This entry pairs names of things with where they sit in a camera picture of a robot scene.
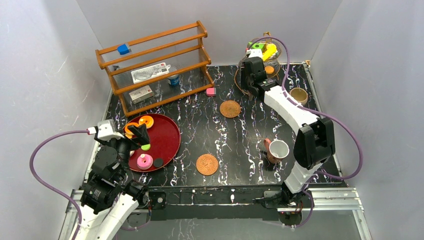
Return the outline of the round biscuit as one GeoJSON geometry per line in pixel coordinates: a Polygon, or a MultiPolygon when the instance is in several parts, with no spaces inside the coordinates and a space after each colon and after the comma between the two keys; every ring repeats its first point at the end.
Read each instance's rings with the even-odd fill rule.
{"type": "Polygon", "coordinates": [[[266,72],[266,74],[267,74],[267,75],[271,75],[271,74],[273,74],[273,73],[274,73],[274,71],[275,71],[275,69],[274,69],[272,66],[270,66],[270,65],[265,66],[265,67],[264,67],[264,70],[265,70],[265,72],[266,72]]]}

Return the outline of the dark red round tray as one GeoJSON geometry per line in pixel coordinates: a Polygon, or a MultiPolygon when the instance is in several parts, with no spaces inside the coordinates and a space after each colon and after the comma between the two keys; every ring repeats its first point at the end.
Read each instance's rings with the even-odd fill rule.
{"type": "MultiPolygon", "coordinates": [[[[150,149],[143,151],[141,148],[137,149],[129,159],[129,168],[135,172],[147,173],[159,170],[170,163],[176,156],[181,145],[181,135],[177,124],[169,117],[157,114],[148,113],[153,117],[154,124],[151,128],[147,129],[150,137],[150,149]],[[156,168],[153,165],[147,170],[141,170],[137,167],[136,161],[141,154],[151,155],[153,160],[156,158],[163,159],[163,166],[156,168]]],[[[138,123],[142,116],[138,116],[128,123],[138,123]]]]}

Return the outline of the green cake wedge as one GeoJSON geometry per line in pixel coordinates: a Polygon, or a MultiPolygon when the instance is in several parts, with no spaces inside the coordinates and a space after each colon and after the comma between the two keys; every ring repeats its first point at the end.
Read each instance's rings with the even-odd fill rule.
{"type": "Polygon", "coordinates": [[[252,41],[248,42],[246,49],[257,49],[263,51],[266,48],[266,42],[258,41],[253,43],[252,41]]]}

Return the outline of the yellow cake slice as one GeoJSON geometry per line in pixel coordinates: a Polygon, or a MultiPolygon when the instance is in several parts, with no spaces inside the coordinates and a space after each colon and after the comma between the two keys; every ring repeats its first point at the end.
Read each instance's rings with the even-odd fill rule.
{"type": "Polygon", "coordinates": [[[267,43],[265,45],[265,51],[262,53],[262,60],[267,61],[271,58],[275,53],[278,52],[277,46],[273,43],[267,43]]]}

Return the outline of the black sandwich cookie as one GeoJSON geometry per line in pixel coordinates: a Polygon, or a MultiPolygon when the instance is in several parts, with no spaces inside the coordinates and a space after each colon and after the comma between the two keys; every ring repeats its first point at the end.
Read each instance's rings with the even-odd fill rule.
{"type": "Polygon", "coordinates": [[[155,158],[153,160],[153,166],[155,168],[161,168],[164,165],[164,160],[162,158],[155,158]]]}

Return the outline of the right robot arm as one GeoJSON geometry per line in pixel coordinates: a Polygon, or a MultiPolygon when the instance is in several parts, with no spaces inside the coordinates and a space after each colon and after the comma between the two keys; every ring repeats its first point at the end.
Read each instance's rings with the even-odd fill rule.
{"type": "Polygon", "coordinates": [[[287,92],[283,82],[270,82],[260,57],[242,59],[240,74],[242,89],[275,110],[296,136],[292,150],[294,166],[283,181],[281,192],[261,201],[295,207],[312,176],[335,154],[334,123],[328,117],[320,118],[304,110],[302,104],[287,92]]]}

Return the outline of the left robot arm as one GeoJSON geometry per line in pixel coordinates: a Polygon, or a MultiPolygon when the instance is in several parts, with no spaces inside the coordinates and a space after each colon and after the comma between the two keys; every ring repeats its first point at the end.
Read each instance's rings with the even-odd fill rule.
{"type": "Polygon", "coordinates": [[[150,205],[148,187],[127,180],[131,152],[150,143],[148,128],[143,123],[127,129],[134,134],[133,139],[119,132],[111,119],[86,130],[102,147],[82,188],[70,239],[111,240],[136,208],[150,205]]]}

